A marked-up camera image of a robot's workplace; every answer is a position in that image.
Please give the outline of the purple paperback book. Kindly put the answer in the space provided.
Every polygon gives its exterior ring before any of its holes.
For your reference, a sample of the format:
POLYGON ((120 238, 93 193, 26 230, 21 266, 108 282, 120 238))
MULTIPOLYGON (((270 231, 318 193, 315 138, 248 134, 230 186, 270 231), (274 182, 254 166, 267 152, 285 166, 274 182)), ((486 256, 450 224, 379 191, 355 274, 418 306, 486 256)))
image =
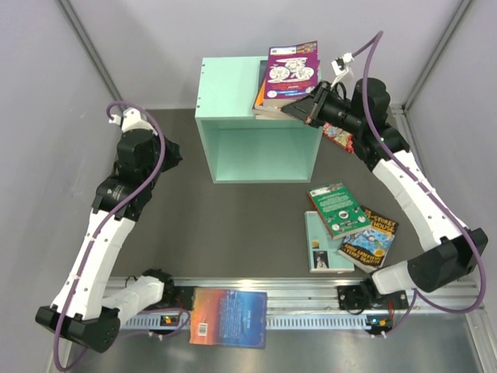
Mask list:
POLYGON ((263 106, 280 108, 310 93, 319 80, 318 41, 271 47, 263 106))

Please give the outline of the dark blue paperback book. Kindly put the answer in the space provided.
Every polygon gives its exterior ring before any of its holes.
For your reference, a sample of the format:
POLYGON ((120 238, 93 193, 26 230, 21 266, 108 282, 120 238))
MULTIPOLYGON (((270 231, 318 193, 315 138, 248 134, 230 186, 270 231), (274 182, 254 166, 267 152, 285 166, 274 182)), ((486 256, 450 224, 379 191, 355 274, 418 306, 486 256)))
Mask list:
POLYGON ((271 119, 271 120, 302 120, 306 121, 308 114, 300 110, 290 109, 289 112, 282 111, 280 107, 254 107, 252 112, 256 119, 271 119))

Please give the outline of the Roald Dahl Charlie book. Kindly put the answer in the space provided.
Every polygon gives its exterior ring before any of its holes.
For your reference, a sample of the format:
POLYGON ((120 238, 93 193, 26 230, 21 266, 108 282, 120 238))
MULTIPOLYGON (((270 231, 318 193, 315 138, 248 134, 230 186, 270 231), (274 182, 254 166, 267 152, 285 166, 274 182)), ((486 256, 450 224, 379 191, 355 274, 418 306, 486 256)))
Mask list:
POLYGON ((269 106, 264 106, 264 95, 265 95, 265 82, 262 82, 259 87, 259 91, 255 97, 255 101, 253 103, 252 111, 256 112, 257 110, 269 110, 269 106))

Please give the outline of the red Treehouse paperback book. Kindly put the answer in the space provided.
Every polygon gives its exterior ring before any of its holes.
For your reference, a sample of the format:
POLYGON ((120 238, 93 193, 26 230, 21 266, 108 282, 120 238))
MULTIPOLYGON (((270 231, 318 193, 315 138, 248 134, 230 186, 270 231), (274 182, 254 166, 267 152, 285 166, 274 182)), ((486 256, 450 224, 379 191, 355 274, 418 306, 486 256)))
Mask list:
POLYGON ((326 123, 323 126, 323 136, 348 153, 353 153, 353 136, 349 132, 326 123))

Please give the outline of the dark brown Edward Tulane book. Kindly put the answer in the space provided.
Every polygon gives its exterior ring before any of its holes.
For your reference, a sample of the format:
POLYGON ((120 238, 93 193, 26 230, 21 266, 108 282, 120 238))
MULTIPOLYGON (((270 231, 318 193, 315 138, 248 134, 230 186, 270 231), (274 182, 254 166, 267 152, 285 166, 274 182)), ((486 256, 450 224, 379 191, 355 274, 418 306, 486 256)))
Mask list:
POLYGON ((267 60, 261 60, 259 62, 259 73, 258 73, 258 87, 260 87, 265 80, 267 69, 267 60))

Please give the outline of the green paperback book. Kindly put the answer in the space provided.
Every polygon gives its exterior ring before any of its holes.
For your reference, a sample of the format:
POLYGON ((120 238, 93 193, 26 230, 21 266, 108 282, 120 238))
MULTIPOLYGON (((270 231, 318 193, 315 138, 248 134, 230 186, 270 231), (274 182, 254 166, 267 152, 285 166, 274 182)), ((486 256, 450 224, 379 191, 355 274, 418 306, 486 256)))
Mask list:
POLYGON ((342 181, 311 188, 308 197, 333 239, 371 227, 367 214, 342 181))

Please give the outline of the light teal thin book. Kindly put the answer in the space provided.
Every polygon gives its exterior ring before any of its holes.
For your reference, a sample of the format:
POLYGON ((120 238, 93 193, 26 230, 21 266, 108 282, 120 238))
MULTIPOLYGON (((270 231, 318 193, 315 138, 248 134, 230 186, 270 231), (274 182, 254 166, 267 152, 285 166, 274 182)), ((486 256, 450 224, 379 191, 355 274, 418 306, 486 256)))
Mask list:
POLYGON ((311 273, 344 274, 354 271, 354 264, 339 254, 343 239, 333 239, 318 213, 304 213, 311 273))

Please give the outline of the black yellow Storey Treehouse book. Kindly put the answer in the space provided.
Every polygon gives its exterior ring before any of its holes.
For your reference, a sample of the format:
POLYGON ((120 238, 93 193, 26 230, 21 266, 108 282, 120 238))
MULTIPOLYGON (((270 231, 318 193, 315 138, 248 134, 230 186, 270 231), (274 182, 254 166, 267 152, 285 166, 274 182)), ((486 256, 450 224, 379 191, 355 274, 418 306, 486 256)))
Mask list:
POLYGON ((366 273, 379 270, 391 248, 399 223, 362 205, 371 226, 344 238, 338 254, 366 273))

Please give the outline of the Jane Eyre sunset cover book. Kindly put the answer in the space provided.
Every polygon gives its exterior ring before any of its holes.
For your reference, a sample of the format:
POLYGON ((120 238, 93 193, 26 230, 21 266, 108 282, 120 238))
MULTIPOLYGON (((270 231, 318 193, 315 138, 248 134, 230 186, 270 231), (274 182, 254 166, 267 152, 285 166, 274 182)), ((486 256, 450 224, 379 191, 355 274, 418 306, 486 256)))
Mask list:
POLYGON ((189 342, 195 345, 266 347, 268 295, 261 291, 196 288, 189 342))

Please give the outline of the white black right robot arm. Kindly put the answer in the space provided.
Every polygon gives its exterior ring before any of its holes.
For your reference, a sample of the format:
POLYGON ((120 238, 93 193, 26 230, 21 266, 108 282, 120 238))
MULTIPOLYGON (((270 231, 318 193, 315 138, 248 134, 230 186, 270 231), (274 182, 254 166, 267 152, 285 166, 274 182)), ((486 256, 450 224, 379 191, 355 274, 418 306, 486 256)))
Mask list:
POLYGON ((350 99, 334 85, 319 82, 306 96, 282 106, 281 111, 311 127, 333 124, 353 136, 356 156, 393 195, 415 229, 422 254, 373 271, 362 282, 362 297, 371 308, 380 308, 391 294, 412 290, 420 298, 478 270, 480 291, 475 310, 486 291, 481 255, 488 236, 468 228, 441 201, 422 174, 408 142, 388 123, 391 97, 377 78, 363 76, 350 99))

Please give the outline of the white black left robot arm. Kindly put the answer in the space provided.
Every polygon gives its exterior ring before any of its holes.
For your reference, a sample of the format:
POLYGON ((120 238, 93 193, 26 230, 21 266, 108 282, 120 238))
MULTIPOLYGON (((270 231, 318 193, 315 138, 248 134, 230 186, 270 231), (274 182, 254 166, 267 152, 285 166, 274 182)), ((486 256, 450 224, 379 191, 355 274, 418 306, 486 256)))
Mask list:
POLYGON ((182 160, 146 110, 121 102, 122 114, 108 115, 121 131, 111 174, 96 189, 81 249, 63 288, 35 321, 65 339, 98 353, 107 351, 120 328, 155 305, 166 309, 176 298, 171 277, 146 270, 133 284, 106 297, 107 282, 119 252, 134 229, 164 172, 182 160))

